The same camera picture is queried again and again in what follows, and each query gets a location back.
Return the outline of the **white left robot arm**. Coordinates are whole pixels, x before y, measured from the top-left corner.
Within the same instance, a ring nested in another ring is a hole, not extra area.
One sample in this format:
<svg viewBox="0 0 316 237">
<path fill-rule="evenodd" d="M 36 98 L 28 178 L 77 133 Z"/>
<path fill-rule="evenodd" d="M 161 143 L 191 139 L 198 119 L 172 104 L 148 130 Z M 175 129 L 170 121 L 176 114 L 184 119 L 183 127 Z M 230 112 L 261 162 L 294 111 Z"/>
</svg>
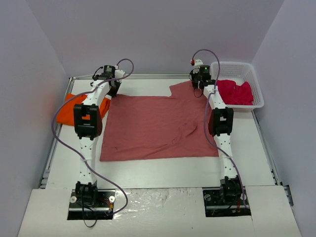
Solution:
<svg viewBox="0 0 316 237">
<path fill-rule="evenodd" d="M 74 105 L 74 126 L 79 138 L 81 164 L 75 193 L 87 206 L 99 202 L 96 175 L 91 171 L 95 167 L 96 145 L 102 133 L 101 104 L 113 85 L 107 82 L 119 75 L 118 66 L 105 65 L 100 75 L 93 76 L 92 90 L 83 102 Z"/>
</svg>

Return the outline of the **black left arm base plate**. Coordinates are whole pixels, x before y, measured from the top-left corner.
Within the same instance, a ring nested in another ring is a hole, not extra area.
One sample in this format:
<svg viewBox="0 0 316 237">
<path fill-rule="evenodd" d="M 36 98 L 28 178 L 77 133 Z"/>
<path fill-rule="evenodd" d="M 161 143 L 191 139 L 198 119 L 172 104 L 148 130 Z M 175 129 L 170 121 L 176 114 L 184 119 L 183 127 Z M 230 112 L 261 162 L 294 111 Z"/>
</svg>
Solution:
<svg viewBox="0 0 316 237">
<path fill-rule="evenodd" d="M 83 199 L 72 190 L 68 208 L 67 220 L 112 220 L 115 202 L 114 190 L 98 191 L 95 202 Z"/>
</svg>

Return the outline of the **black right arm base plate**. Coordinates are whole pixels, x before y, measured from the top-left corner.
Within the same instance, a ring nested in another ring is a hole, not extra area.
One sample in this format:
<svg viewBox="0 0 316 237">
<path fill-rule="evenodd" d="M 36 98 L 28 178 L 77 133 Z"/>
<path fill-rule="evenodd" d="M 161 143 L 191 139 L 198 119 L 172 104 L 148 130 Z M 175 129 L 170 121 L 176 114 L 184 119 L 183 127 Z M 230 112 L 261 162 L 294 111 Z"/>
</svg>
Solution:
<svg viewBox="0 0 316 237">
<path fill-rule="evenodd" d="M 202 194 L 205 216 L 208 218 L 251 216 L 249 202 L 242 193 L 224 199 L 219 188 L 203 188 Z"/>
</svg>

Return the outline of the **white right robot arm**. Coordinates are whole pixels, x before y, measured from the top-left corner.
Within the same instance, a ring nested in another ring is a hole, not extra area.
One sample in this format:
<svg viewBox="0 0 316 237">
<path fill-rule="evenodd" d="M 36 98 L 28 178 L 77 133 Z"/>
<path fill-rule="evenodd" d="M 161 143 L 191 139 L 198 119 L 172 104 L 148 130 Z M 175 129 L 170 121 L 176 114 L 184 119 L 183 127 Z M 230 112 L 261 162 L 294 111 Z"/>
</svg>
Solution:
<svg viewBox="0 0 316 237">
<path fill-rule="evenodd" d="M 211 78 L 210 66 L 200 60 L 193 62 L 190 71 L 192 86 L 203 91 L 207 98 L 204 112 L 204 132 L 208 141 L 218 150 L 221 162 L 219 198 L 225 204 L 232 203 L 242 193 L 238 171 L 233 161 L 231 133 L 233 130 L 234 111 L 223 101 L 216 80 Z"/>
</svg>

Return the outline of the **pink t shirt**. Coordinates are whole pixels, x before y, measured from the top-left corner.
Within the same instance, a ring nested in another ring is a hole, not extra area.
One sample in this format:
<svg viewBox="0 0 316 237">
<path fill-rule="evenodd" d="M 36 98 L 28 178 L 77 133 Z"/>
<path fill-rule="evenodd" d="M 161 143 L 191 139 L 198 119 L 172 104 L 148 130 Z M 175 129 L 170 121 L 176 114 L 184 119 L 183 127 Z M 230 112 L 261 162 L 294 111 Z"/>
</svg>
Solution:
<svg viewBox="0 0 316 237">
<path fill-rule="evenodd" d="M 207 98 L 188 81 L 170 86 L 170 92 L 113 98 L 100 161 L 217 157 L 203 130 Z"/>
</svg>

